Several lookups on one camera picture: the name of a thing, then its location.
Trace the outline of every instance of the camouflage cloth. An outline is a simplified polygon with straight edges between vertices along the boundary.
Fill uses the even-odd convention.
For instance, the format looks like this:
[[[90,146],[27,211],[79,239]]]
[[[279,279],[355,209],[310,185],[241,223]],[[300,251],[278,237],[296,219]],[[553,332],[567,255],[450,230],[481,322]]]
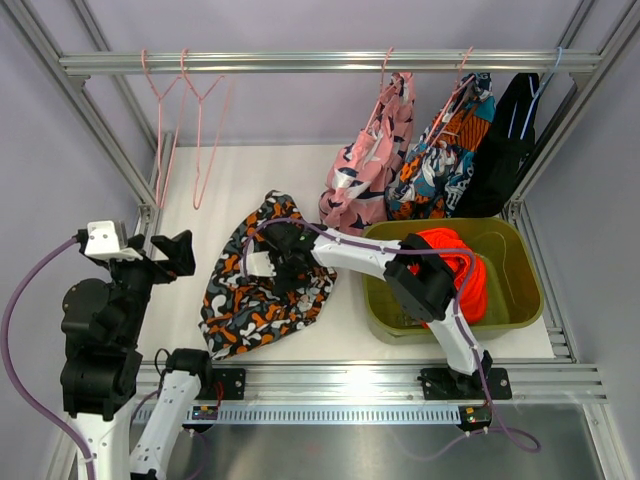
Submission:
[[[273,294],[270,278],[242,275],[242,253],[248,235],[265,220],[278,217],[302,218],[289,195],[269,192],[262,206],[249,215],[231,235],[204,295],[200,330],[214,360],[248,352],[316,321],[336,279],[331,268],[313,268],[305,287],[282,295]],[[263,239],[254,241],[260,251]]]

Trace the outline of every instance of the perforated metal strip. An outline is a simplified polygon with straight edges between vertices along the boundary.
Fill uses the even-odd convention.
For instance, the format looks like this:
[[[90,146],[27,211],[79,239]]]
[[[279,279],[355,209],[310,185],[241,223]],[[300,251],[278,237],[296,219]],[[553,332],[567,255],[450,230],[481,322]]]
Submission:
[[[135,423],[146,423],[153,405],[143,407]],[[192,411],[185,415],[185,423],[216,425],[457,425],[460,414],[456,406],[281,406],[227,405],[218,418],[192,419]]]

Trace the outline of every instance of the olive green bin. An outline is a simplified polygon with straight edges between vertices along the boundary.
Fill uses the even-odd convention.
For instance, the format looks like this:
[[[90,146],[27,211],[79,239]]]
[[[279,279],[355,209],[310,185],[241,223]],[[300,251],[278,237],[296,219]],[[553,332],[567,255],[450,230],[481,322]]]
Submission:
[[[485,316],[471,326],[476,338],[496,338],[531,325],[544,306],[538,278],[518,231],[499,218],[448,218],[382,222],[367,229],[366,238],[401,240],[432,228],[455,230],[487,267],[489,304]],[[401,345],[435,341],[429,329],[408,317],[385,282],[363,275],[369,328],[385,343]]]

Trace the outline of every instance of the red cloth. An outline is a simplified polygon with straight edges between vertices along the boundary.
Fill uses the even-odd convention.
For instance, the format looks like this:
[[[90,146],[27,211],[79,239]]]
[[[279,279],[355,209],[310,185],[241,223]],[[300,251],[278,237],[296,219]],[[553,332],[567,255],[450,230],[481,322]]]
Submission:
[[[458,234],[450,228],[434,228],[418,232],[424,238],[431,248],[461,248],[471,251],[467,245],[460,240]],[[453,270],[455,274],[454,284],[457,289],[460,288],[467,272],[471,268],[471,260],[466,255],[460,254],[443,254],[440,257]],[[471,274],[471,278],[462,292],[460,298],[460,309],[467,323],[476,323],[482,320],[487,311],[489,297],[487,295],[487,268],[482,259],[475,255],[476,265]]]

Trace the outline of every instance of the pink garment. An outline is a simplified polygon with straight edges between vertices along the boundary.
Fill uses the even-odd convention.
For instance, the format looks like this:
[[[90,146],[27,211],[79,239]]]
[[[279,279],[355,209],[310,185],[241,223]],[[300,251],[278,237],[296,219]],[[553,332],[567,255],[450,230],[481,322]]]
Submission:
[[[413,74],[394,73],[370,126],[344,147],[320,197],[320,219],[350,235],[387,220],[384,192],[407,153],[413,133]]]

